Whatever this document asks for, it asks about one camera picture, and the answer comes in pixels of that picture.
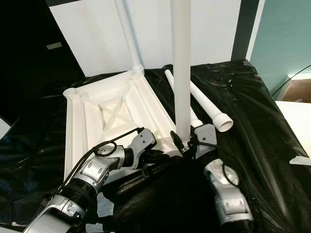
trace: black wall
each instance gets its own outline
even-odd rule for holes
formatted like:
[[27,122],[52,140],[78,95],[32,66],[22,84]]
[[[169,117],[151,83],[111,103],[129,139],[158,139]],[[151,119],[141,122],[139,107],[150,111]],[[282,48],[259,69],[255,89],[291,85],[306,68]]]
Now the black wall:
[[13,123],[46,85],[84,75],[44,0],[4,1],[0,12],[0,116]]

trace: white pipe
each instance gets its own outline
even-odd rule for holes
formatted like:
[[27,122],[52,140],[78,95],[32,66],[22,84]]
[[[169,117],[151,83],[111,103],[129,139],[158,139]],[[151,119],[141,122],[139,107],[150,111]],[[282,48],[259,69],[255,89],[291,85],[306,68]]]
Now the white pipe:
[[[169,81],[170,83],[170,86],[174,92],[174,77],[171,73],[171,71],[169,69],[167,69],[165,71],[165,75],[167,77],[167,80]],[[193,127],[198,127],[200,125],[203,125],[202,121],[200,121],[198,119],[198,117],[196,116],[195,112],[193,111],[193,109],[190,107],[190,124],[193,126]]]
[[176,133],[190,136],[190,0],[171,0]]
[[115,0],[115,4],[118,10],[119,19],[121,22],[124,36],[125,36],[127,48],[132,58],[132,63],[133,63],[132,70],[134,72],[141,71],[142,73],[144,73],[144,68],[139,60],[137,47],[136,47],[133,33],[131,30],[131,26],[129,23],[129,16],[126,13],[124,2],[123,0]]
[[213,125],[220,132],[225,132],[229,130],[233,125],[233,120],[225,113],[222,113],[213,103],[210,101],[206,95],[200,89],[190,83],[191,94],[202,106],[204,111],[209,115],[213,121]]

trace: black plastic sheet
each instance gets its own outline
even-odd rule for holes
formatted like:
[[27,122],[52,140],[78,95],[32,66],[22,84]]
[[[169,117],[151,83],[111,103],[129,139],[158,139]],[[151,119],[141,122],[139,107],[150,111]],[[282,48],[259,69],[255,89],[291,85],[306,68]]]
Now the black plastic sheet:
[[[167,65],[145,70],[145,77],[174,119],[166,68],[172,71]],[[257,232],[311,232],[311,168],[289,164],[295,156],[307,155],[255,68],[246,60],[193,66],[191,80],[234,121],[231,130],[217,133],[218,146],[223,148],[218,155],[237,171]],[[211,123],[193,97],[191,105],[204,123]],[[65,98],[45,95],[0,141],[1,222],[29,222],[43,193],[61,183],[65,124]],[[114,187],[111,184],[116,194],[108,194],[108,188],[105,194],[115,201],[113,219],[120,229],[126,226],[128,232],[165,232],[160,225],[169,223],[170,232],[193,232],[205,225],[204,232],[217,232],[211,192],[196,166],[180,161],[157,179],[139,183],[135,192],[122,192],[131,180]]]

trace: black cable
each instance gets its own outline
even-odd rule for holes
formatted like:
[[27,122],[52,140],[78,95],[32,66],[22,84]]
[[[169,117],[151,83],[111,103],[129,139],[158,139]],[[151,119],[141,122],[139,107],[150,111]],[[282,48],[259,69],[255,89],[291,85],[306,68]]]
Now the black cable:
[[227,179],[227,181],[228,181],[231,185],[233,185],[233,186],[239,188],[238,185],[236,185],[235,183],[233,183],[233,182],[228,178],[227,173],[225,172],[225,163],[224,163],[224,162],[223,162],[222,168],[223,168],[223,174],[224,174],[225,178]]
[[98,151],[101,149],[101,147],[99,147],[96,151],[94,151],[95,155],[97,155],[99,157],[106,157],[106,156],[113,154],[117,150],[117,143],[115,143],[115,142],[110,142],[110,143],[113,144],[113,146],[114,146],[112,151],[108,152],[107,154],[100,154],[100,153],[98,153]]
[[286,83],[288,83],[293,77],[295,77],[297,74],[299,74],[300,72],[304,71],[305,69],[311,67],[311,64],[308,65],[307,67],[303,68],[301,71],[295,73],[291,78],[289,78],[285,83],[283,83],[271,96],[274,96]]
[[[226,152],[227,154],[233,156],[232,153],[228,152],[228,151],[225,150],[224,148],[218,147],[217,145],[214,145],[214,144],[211,144],[211,143],[206,143],[206,142],[198,142],[198,144],[199,144],[199,145],[203,145],[203,146],[214,147],[214,148],[216,148],[216,149],[220,149],[220,150]],[[223,168],[223,174],[224,174],[225,178],[228,180],[228,182],[229,182],[231,185],[233,185],[233,186],[235,186],[235,187],[238,187],[238,185],[234,184],[234,183],[228,178],[228,176],[227,176],[227,174],[226,174],[226,172],[225,172],[225,163],[224,163],[224,162],[223,162],[222,168]]]
[[219,147],[217,147],[217,145],[214,145],[214,144],[211,144],[211,143],[207,143],[207,142],[198,142],[198,145],[219,148]]
[[81,157],[81,159],[77,162],[77,164],[76,164],[76,165],[74,166],[74,168],[71,170],[71,172],[70,172],[69,175],[66,177],[66,179],[64,180],[64,182],[59,186],[59,188],[57,189],[57,191],[56,191],[56,193],[54,194],[54,196],[55,196],[56,194],[58,194],[58,193],[62,190],[62,188],[67,184],[67,182],[68,182],[69,179],[72,177],[72,175],[73,175],[76,171],[78,171],[78,170],[83,166],[83,164],[84,164],[85,161],[89,158],[89,156],[90,156],[92,153],[94,153],[98,148],[100,148],[100,147],[102,147],[102,146],[104,146],[104,145],[110,144],[110,143],[114,144],[114,145],[115,145],[114,150],[112,150],[112,152],[110,152],[110,153],[104,155],[104,156],[108,156],[108,155],[110,155],[111,153],[113,153],[113,152],[116,150],[116,148],[117,148],[117,144],[115,143],[115,141],[117,141],[118,139],[120,139],[120,138],[122,138],[122,137],[125,137],[125,136],[127,136],[127,135],[129,135],[129,134],[131,134],[131,133],[133,133],[133,132],[135,132],[135,131],[137,131],[137,132],[139,133],[139,132],[141,132],[143,129],[144,129],[144,128],[135,128],[135,129],[130,130],[129,132],[126,132],[126,133],[124,133],[124,134],[122,134],[122,135],[120,135],[120,136],[118,136],[118,137],[116,137],[116,138],[114,138],[114,139],[111,139],[111,140],[105,141],[105,142],[101,142],[100,144],[97,144],[97,145],[94,146],[92,149],[90,149],[90,150],[89,150],[87,153],[85,153],[85,154]]

